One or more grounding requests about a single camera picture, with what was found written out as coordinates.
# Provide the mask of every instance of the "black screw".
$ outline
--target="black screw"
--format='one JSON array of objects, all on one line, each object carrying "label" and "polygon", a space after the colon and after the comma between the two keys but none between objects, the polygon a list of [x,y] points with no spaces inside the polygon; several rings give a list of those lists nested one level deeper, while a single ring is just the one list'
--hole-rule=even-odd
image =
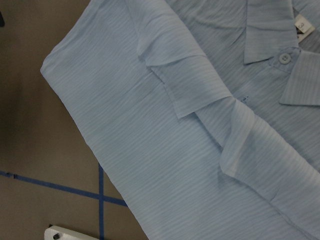
[{"label": "black screw", "polygon": [[55,235],[53,235],[53,237],[52,237],[54,240],[57,240],[57,239],[59,239],[60,238],[60,235],[59,235],[59,233],[57,233],[57,234],[55,234]]}]

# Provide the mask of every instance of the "floor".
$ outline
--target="floor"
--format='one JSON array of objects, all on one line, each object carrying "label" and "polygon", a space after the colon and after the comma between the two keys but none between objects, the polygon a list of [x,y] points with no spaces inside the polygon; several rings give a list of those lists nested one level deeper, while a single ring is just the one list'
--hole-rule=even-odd
[{"label": "floor", "polygon": [[0,239],[148,239],[40,73],[89,0],[0,0]]}]

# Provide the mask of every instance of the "clothing tag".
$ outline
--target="clothing tag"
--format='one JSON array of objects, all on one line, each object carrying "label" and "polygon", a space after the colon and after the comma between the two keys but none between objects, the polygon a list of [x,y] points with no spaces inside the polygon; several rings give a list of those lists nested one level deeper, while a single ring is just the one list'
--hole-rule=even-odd
[{"label": "clothing tag", "polygon": [[301,14],[295,17],[295,27],[297,28],[298,42],[300,43],[303,39],[309,36],[314,30],[315,27],[304,18]]}]

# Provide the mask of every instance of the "blue striped fabric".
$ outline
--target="blue striped fabric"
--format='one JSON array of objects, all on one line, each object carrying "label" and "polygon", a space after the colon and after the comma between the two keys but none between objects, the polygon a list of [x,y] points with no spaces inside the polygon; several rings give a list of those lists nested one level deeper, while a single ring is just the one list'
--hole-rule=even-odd
[{"label": "blue striped fabric", "polygon": [[270,126],[294,66],[243,64],[246,1],[168,3],[92,0],[41,73],[149,239],[320,239],[317,161]]}]

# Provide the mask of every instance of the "garment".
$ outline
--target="garment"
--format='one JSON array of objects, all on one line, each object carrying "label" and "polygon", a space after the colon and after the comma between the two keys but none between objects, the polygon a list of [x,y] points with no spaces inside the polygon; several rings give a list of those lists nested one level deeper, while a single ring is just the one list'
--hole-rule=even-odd
[{"label": "garment", "polygon": [[92,0],[41,73],[149,239],[320,239],[319,172],[164,0]]}]

